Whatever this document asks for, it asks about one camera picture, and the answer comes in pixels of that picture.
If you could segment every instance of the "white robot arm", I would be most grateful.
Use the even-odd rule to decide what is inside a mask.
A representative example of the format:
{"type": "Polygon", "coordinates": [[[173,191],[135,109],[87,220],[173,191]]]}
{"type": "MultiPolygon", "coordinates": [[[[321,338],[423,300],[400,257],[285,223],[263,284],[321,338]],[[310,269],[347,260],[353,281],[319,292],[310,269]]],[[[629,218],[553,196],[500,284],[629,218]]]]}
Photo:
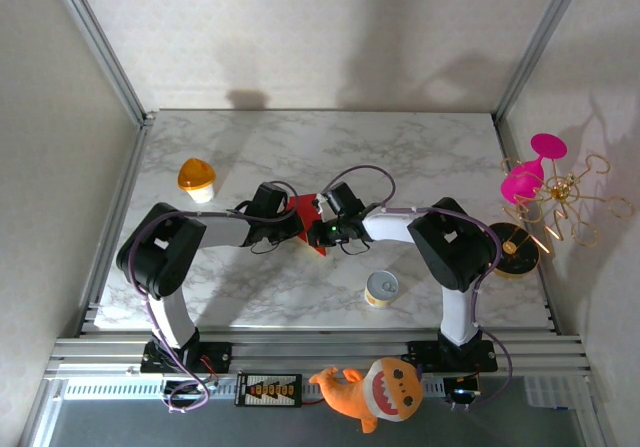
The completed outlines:
{"type": "MultiPolygon", "coordinates": [[[[201,214],[196,218],[177,215],[170,221],[156,223],[149,231],[154,219],[177,212],[167,204],[157,204],[121,248],[118,267],[128,277],[133,269],[137,282],[148,292],[149,307],[166,344],[185,365],[200,358],[198,329],[189,318],[181,288],[197,249],[220,245],[246,247],[265,237],[280,242],[297,236],[304,226],[295,212],[281,212],[286,197],[281,189],[264,183],[254,199],[244,203],[245,213],[250,213],[252,221],[243,220],[241,215],[201,214]],[[140,245],[135,261],[129,266],[134,241],[140,245]]],[[[351,239],[415,244],[429,271],[442,285],[439,350],[444,360],[438,366],[462,372],[476,365],[469,359],[482,342],[482,332],[472,321],[472,285],[494,261],[494,242],[476,225],[456,217],[456,212],[460,217],[466,215],[450,198],[441,199],[425,214],[410,209],[385,211],[375,204],[365,208],[344,182],[320,197],[334,215],[312,224],[307,231],[309,244],[330,247],[351,239]]]]}
{"type": "MultiPolygon", "coordinates": [[[[395,240],[415,243],[409,226],[420,214],[389,214],[374,212],[364,218],[362,225],[374,241],[395,240]]],[[[451,343],[460,347],[471,341],[477,333],[471,319],[471,288],[461,292],[442,287],[442,322],[440,332],[451,343]]]]}

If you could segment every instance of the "red object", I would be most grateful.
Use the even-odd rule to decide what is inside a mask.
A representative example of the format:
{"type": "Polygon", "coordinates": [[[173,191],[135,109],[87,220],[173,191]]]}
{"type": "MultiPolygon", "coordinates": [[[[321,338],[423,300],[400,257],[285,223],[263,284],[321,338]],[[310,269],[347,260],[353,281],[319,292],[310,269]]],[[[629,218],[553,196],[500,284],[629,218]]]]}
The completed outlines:
{"type": "MultiPolygon", "coordinates": [[[[307,231],[311,228],[311,224],[313,224],[314,220],[322,220],[322,217],[316,210],[315,206],[312,204],[312,202],[316,199],[316,194],[299,195],[298,199],[300,201],[300,205],[298,205],[298,215],[302,219],[302,224],[304,225],[304,232],[299,234],[298,237],[300,237],[306,242],[307,245],[309,245],[309,241],[307,239],[307,231]]],[[[296,199],[295,197],[292,197],[289,199],[287,209],[292,208],[294,205],[296,205],[296,199]]],[[[327,255],[327,249],[325,249],[324,247],[313,248],[320,254],[324,256],[327,255]]]]}

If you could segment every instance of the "orange stuffed shark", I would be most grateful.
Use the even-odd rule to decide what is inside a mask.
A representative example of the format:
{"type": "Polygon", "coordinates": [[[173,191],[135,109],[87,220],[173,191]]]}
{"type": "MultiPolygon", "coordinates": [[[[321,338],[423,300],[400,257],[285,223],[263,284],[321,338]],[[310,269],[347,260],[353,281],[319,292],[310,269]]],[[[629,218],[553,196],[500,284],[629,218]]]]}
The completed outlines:
{"type": "Polygon", "coordinates": [[[357,369],[344,369],[348,384],[335,378],[338,369],[329,367],[311,377],[320,384],[327,404],[341,414],[362,422],[362,431],[376,430],[378,418],[400,422],[420,406],[424,389],[415,367],[393,357],[376,360],[366,377],[357,369]]]}

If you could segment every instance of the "circuit board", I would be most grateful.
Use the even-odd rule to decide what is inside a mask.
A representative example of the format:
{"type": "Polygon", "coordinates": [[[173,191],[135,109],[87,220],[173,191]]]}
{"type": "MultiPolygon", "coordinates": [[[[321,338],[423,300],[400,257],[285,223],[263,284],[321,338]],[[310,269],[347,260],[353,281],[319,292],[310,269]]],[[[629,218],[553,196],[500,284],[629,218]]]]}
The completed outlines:
{"type": "Polygon", "coordinates": [[[238,407],[300,407],[301,374],[238,374],[238,407]]]}

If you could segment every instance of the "white marble surface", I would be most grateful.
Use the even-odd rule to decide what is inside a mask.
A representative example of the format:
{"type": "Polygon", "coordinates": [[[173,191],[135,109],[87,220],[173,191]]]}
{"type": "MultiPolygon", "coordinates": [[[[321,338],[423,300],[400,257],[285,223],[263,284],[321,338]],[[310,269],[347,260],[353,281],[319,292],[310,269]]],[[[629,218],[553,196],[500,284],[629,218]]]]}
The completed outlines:
{"type": "MultiPolygon", "coordinates": [[[[499,197],[501,154],[488,114],[162,111],[118,248],[156,202],[196,209],[176,183],[189,157],[209,161],[218,172],[216,197],[203,210],[231,208],[265,180],[286,180],[301,194],[318,192],[336,173],[366,162],[395,176],[398,192],[390,206],[431,205],[451,196],[486,223],[506,220],[499,197]]],[[[388,193],[377,172],[353,173],[347,180],[365,204],[388,193]]],[[[200,250],[184,292],[201,327],[437,327],[442,316],[440,286],[417,249],[395,242],[373,243],[355,257],[334,248],[323,258],[298,239],[266,255],[231,247],[200,250]],[[398,277],[402,292],[385,310],[363,298],[367,277],[380,269],[398,277]]],[[[479,319],[493,327],[547,327],[544,304],[537,275],[492,275],[480,296],[479,319]]],[[[115,266],[95,324],[149,327],[138,296],[115,266]]]]}

